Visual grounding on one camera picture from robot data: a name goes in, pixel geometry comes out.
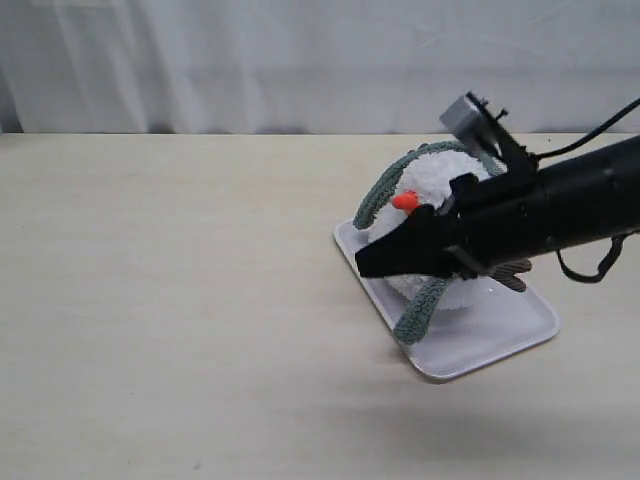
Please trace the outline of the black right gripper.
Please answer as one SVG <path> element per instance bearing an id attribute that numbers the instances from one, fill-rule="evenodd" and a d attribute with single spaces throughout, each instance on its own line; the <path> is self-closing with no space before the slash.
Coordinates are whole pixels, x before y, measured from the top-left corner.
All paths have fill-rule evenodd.
<path id="1" fill-rule="evenodd" d="M 450 182 L 440 207 L 418 207 L 355 254 L 359 275 L 475 278 L 545 252 L 545 181 L 538 173 Z"/>

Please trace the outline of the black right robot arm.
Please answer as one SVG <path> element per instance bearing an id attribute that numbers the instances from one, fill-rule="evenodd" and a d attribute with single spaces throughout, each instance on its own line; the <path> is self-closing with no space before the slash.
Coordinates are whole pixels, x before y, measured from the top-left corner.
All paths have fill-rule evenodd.
<path id="1" fill-rule="evenodd" d="M 363 278 L 421 274 L 489 276 L 502 266 L 608 239 L 591 275 L 560 265 L 571 280 L 593 284 L 639 231 L 639 140 L 629 138 L 542 169 L 523 157 L 484 180 L 465 173 L 449 183 L 444 205 L 419 206 L 398 227 L 355 255 Z"/>

